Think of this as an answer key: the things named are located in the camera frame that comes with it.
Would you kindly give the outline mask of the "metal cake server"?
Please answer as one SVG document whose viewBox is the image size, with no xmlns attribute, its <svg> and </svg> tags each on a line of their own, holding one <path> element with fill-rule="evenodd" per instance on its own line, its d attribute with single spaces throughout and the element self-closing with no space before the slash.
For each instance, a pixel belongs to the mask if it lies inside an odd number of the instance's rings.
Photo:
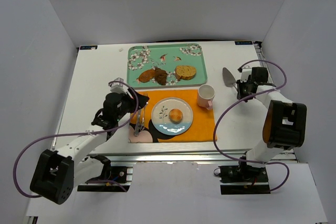
<svg viewBox="0 0 336 224">
<path fill-rule="evenodd" d="M 236 79 L 226 67 L 222 69 L 222 76 L 223 76 L 224 85 L 226 87 L 235 88 L 237 90 Z"/>
</svg>

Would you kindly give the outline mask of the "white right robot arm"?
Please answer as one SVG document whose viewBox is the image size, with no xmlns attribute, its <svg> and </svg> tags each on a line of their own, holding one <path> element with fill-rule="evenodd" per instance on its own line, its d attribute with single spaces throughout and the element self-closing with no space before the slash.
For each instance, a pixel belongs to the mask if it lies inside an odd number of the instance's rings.
<svg viewBox="0 0 336 224">
<path fill-rule="evenodd" d="M 236 81 L 237 98 L 252 99 L 252 95 L 267 109 L 262 139 L 243 156 L 239 163 L 242 174 L 258 174 L 265 164 L 283 151 L 301 147 L 305 139 L 307 107 L 284 97 L 268 82 L 264 67 L 240 68 Z"/>
</svg>

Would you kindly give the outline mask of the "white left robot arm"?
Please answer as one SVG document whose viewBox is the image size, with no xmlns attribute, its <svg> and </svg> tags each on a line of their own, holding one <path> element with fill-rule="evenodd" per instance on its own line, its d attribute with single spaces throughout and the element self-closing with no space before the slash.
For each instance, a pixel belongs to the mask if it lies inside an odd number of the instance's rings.
<svg viewBox="0 0 336 224">
<path fill-rule="evenodd" d="M 30 183 L 32 192 L 61 205 L 78 185 L 108 178 L 110 160 L 92 151 L 123 126 L 119 121 L 125 115 L 135 116 L 149 101 L 120 78 L 111 81 L 109 87 L 110 93 L 85 132 L 61 148 L 41 153 Z"/>
</svg>

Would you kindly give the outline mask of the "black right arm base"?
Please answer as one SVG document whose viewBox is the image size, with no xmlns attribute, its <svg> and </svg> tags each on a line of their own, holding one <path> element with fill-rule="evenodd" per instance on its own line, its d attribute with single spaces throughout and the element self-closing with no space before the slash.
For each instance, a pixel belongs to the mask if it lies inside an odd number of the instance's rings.
<svg viewBox="0 0 336 224">
<path fill-rule="evenodd" d="M 266 168 L 253 167 L 246 162 L 238 165 L 224 165 L 214 169 L 215 177 L 220 178 L 222 195 L 269 194 L 270 187 Z"/>
</svg>

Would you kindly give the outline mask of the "small round bun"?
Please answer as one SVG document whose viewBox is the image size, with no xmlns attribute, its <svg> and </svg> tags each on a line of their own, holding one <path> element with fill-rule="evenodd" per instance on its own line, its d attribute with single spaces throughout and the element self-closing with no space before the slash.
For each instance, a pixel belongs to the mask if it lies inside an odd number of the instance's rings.
<svg viewBox="0 0 336 224">
<path fill-rule="evenodd" d="M 170 112 L 169 112 L 169 119 L 171 122 L 175 123 L 175 124 L 178 124 L 182 121 L 183 119 L 183 113 L 181 110 L 179 109 L 172 109 Z"/>
</svg>

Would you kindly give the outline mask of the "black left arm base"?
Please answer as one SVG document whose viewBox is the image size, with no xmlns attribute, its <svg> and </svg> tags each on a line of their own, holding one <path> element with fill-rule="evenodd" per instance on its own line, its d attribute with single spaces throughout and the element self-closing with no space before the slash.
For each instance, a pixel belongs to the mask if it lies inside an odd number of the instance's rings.
<svg viewBox="0 0 336 224">
<path fill-rule="evenodd" d="M 92 154 L 75 166 L 73 186 L 83 192 L 127 192 L 131 182 L 130 169 L 127 166 L 113 166 L 107 157 Z"/>
</svg>

